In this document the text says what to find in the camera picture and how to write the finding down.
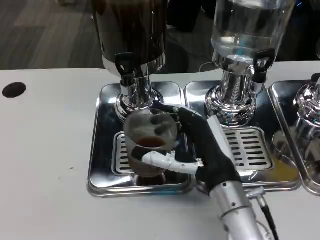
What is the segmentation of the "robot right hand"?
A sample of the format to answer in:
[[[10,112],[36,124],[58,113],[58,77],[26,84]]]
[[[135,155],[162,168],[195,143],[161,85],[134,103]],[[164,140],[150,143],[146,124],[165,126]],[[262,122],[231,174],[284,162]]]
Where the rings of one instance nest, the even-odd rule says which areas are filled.
[[[195,175],[198,181],[205,183],[208,193],[245,195],[226,135],[215,116],[205,120],[200,114],[184,105],[167,105],[159,102],[154,103],[152,109],[164,112],[150,119],[156,126],[154,132],[158,135],[169,128],[164,117],[170,115],[181,125],[181,130],[192,137],[196,154],[202,160],[203,166],[194,162],[183,162],[182,160],[187,157],[184,152],[169,153],[142,145],[133,149],[134,158],[144,164],[171,172]]]

